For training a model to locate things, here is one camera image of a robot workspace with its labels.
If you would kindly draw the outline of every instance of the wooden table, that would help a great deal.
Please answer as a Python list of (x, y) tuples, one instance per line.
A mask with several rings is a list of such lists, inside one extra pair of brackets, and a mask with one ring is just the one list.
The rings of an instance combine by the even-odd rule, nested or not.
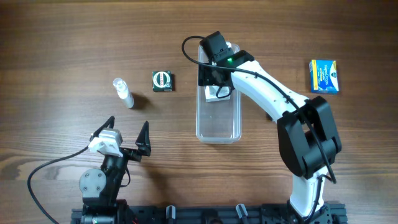
[[(253, 54), (273, 77), (313, 98), (308, 63), (337, 61), (341, 93), (331, 105), (343, 150), (338, 184), (324, 199), (345, 203), (350, 223), (398, 218), (398, 5), (357, 1), (136, 1), (0, 5), (0, 223), (49, 223), (26, 180), (38, 165), (79, 151), (116, 117), (125, 146), (145, 120), (152, 155), (131, 162), (130, 205), (285, 203), (292, 174), (276, 125), (242, 96), (243, 135), (232, 145), (195, 136), (197, 66), (181, 53), (189, 35), (216, 30)], [(198, 42), (187, 45), (197, 55)], [(154, 93), (154, 70), (175, 74), (175, 91)], [(137, 108), (112, 86), (123, 78)], [(70, 221), (78, 180), (99, 167), (85, 152), (39, 171), (33, 190), (49, 214)]]

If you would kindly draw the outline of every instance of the small white bottle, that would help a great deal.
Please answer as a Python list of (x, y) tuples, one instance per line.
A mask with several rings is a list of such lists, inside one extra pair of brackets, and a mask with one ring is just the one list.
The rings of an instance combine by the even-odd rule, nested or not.
[(115, 78), (113, 80), (113, 86), (118, 91), (120, 99), (123, 100), (123, 103), (127, 108), (132, 108), (132, 106), (134, 106), (134, 99), (132, 98), (132, 94), (126, 82), (121, 78)]

